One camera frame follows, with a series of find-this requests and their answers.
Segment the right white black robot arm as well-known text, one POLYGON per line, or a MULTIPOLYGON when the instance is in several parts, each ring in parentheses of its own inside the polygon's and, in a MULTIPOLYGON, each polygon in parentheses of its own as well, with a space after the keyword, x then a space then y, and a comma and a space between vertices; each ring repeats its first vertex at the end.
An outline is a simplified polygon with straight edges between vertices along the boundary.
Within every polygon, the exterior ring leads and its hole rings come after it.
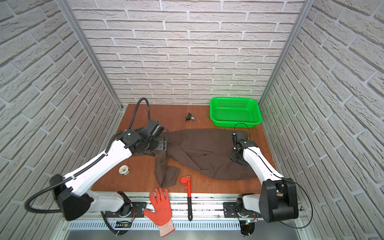
POLYGON ((293 220, 299 216, 296 184, 286 179, 264 157, 257 144, 244 132, 234 132, 230 159, 251 167, 262 184, 260 194, 245 194, 238 198, 241 212, 259 214, 267 223, 293 220))

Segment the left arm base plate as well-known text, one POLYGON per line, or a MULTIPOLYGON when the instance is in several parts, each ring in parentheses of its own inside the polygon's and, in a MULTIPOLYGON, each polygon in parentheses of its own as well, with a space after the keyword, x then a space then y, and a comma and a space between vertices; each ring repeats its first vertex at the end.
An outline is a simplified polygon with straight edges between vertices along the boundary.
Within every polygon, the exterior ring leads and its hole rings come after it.
POLYGON ((129 218, 132 219, 134 214, 136 218, 144 217, 144 209, 147 208, 146 202, 132 202, 130 205, 124 204, 117 212, 104 212, 106 218, 129 218))

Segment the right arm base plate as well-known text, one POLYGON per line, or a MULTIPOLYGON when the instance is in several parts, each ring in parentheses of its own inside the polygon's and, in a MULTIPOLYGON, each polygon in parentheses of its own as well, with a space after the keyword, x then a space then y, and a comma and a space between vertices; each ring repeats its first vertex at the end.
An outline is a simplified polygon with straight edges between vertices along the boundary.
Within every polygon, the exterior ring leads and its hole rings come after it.
POLYGON ((234 202, 223 203, 224 217, 225 218, 245 218, 245 219, 256 219, 258 213, 245 210, 240 207, 239 204, 234 202))

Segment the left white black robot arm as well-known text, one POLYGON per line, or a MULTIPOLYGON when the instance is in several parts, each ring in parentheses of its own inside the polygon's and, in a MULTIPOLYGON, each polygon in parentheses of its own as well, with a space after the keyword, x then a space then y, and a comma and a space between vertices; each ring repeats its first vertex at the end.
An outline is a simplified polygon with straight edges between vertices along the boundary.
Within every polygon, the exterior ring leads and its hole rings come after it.
POLYGON ((93 184, 116 165, 134 155, 154 156, 166 150, 165 128, 156 120, 150 120, 144 128, 128 129, 115 134, 107 148, 78 169, 65 176, 50 179, 54 199, 67 221, 73 221, 86 213, 111 212, 121 217, 130 214, 132 202, 122 191, 103 194, 91 190, 93 184))

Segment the brown trousers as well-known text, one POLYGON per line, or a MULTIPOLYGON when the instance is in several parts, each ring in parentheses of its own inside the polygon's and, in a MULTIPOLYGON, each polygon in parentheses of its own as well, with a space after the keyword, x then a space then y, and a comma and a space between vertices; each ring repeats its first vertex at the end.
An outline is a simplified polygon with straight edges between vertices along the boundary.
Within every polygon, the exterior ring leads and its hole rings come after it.
POLYGON ((167 149, 158 152, 155 176, 161 188, 176 184, 179 168, 168 165, 173 159, 214 180, 242 181, 257 177, 249 165, 230 159, 234 150, 233 132, 221 129, 186 129, 167 134, 167 149))

